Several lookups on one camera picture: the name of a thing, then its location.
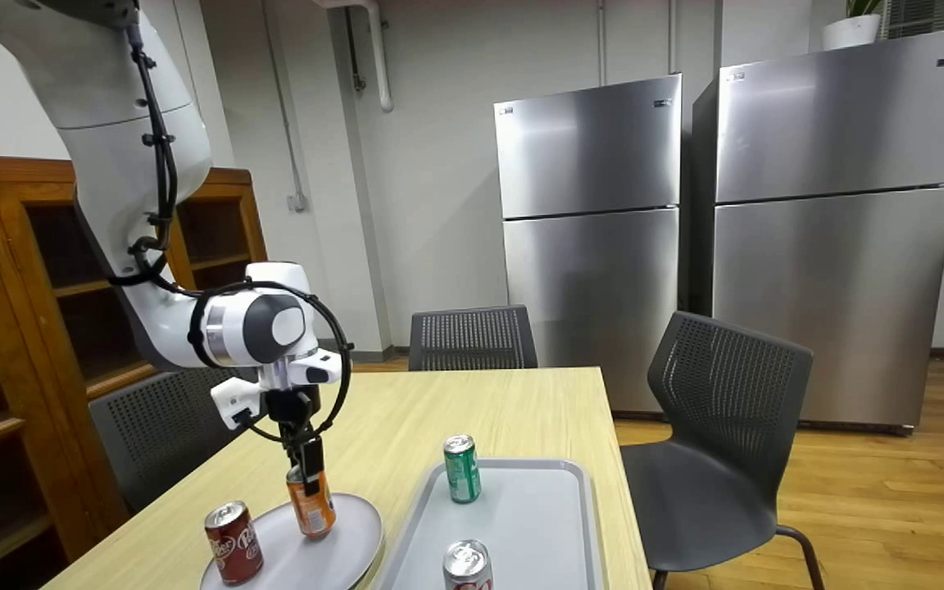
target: light wooden table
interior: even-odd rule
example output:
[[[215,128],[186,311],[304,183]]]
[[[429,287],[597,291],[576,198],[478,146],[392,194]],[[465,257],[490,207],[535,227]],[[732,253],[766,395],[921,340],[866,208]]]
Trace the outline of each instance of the light wooden table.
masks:
[[[483,457],[576,462],[597,489],[607,587],[650,587],[601,370],[359,373],[324,437],[328,477],[380,510],[385,552],[451,433],[472,433]],[[199,587],[211,560],[204,513],[228,498],[242,498],[252,513],[288,500],[282,472],[287,451],[246,433],[48,587]]]

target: wooden floor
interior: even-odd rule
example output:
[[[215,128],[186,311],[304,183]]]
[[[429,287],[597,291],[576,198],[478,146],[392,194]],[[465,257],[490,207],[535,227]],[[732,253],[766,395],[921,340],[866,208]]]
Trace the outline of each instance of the wooden floor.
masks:
[[[404,360],[359,370],[404,370]],[[662,422],[617,422],[621,441],[667,440]],[[779,489],[779,517],[821,549],[825,587],[944,590],[944,360],[931,363],[921,429],[883,433],[805,429]],[[770,541],[705,573],[670,577],[672,590],[809,587],[800,547]]]

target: can lid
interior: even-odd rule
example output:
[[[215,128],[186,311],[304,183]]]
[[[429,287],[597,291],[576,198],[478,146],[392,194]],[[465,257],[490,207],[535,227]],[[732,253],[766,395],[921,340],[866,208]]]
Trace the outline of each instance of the can lid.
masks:
[[[215,509],[206,517],[204,517],[204,527],[215,532],[215,527],[228,527],[234,521],[241,521],[246,510],[242,500],[223,500],[220,509]]]
[[[454,577],[477,577],[490,565],[490,549],[477,537],[454,541],[444,552],[444,570]]]
[[[444,440],[444,451],[465,451],[465,450],[472,450],[477,441],[472,441],[472,437],[470,433],[456,433],[456,437],[446,437]]]

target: aluminum can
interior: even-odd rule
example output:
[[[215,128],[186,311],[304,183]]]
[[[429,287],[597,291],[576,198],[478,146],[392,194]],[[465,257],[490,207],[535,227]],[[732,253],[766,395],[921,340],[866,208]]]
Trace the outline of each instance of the aluminum can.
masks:
[[[223,583],[237,587],[262,570],[266,557],[242,500],[220,505],[204,517],[204,527]]]
[[[304,537],[324,537],[334,521],[338,509],[333,498],[333,486],[324,472],[304,475],[298,465],[287,472],[288,498],[298,510],[298,527]]]
[[[454,541],[444,552],[446,590],[491,590],[491,552],[477,537]]]
[[[446,437],[444,462],[446,462],[451,498],[460,505],[477,500],[478,498],[477,440],[465,433]]]

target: refrigerator door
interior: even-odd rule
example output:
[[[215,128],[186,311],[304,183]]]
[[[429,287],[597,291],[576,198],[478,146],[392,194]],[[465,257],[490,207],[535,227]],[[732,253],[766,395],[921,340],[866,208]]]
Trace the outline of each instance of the refrigerator door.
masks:
[[[714,208],[714,316],[818,355],[805,420],[921,416],[944,264],[944,190]]]
[[[944,183],[944,33],[729,66],[714,198]]]
[[[544,366],[605,366],[613,410],[655,411],[645,366],[675,311],[678,208],[506,221],[508,285]]]
[[[678,77],[653,77],[500,100],[495,130],[506,217],[675,203],[678,89]]]

